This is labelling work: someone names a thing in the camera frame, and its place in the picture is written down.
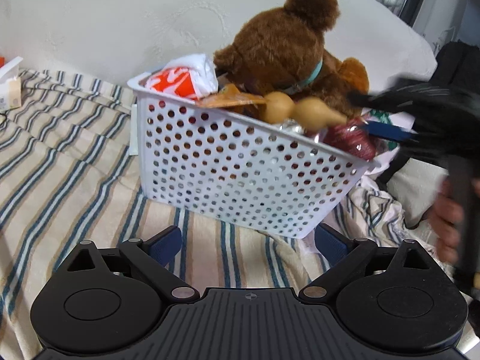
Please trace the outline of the person's right hand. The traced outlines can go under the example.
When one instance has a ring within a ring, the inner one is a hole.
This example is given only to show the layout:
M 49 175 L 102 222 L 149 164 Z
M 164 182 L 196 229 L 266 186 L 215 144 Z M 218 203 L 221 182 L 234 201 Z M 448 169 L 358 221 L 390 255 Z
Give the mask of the person's right hand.
M 428 215 L 429 225 L 437 236 L 436 254 L 442 263 L 455 264 L 458 259 L 456 248 L 461 235 L 456 225 L 463 220 L 463 216 L 461 205 L 452 199 L 450 180 L 446 177 Z

